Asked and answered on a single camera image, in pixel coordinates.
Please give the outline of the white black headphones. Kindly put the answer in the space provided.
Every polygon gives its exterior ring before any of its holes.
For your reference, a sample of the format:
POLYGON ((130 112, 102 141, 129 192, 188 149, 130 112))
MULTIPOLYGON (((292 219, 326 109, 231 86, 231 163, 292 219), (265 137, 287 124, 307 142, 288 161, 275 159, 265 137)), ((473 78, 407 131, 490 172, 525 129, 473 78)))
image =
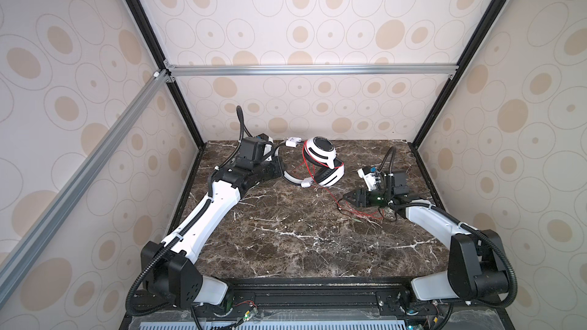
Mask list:
POLYGON ((283 177, 287 182, 302 188, 309 188, 313 184, 323 188, 331 187, 339 182, 345 173, 345 164, 337 157, 333 143, 325 137, 316 136, 303 141, 300 137, 289 137, 276 148, 275 157, 283 147, 296 148, 302 146, 303 165, 310 174, 305 179, 299 179, 287 172, 284 162, 281 162, 283 177))

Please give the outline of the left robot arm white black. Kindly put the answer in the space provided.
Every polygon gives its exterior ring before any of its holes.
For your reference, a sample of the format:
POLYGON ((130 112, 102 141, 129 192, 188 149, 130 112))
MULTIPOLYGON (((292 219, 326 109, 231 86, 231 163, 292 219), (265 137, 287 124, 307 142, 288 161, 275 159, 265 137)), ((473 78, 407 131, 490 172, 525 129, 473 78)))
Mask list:
POLYGON ((195 303, 227 311, 229 284, 198 271, 200 252, 224 216, 250 189, 282 176, 280 157, 271 157, 251 169, 236 164, 217 167, 194 211, 161 242, 150 241, 143 247, 142 271, 128 291, 126 312, 139 317, 173 306, 188 310, 195 303))

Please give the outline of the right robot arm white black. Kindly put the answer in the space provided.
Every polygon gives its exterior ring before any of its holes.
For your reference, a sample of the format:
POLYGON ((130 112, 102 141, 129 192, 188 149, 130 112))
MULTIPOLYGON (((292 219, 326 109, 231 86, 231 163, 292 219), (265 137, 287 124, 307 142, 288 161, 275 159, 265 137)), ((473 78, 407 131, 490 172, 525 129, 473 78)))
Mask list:
POLYGON ((354 208, 391 209, 449 249, 447 270, 411 281, 418 300, 460 299, 493 308, 507 308, 515 301, 518 278, 497 232, 478 230, 414 193, 359 188, 343 199, 354 208))

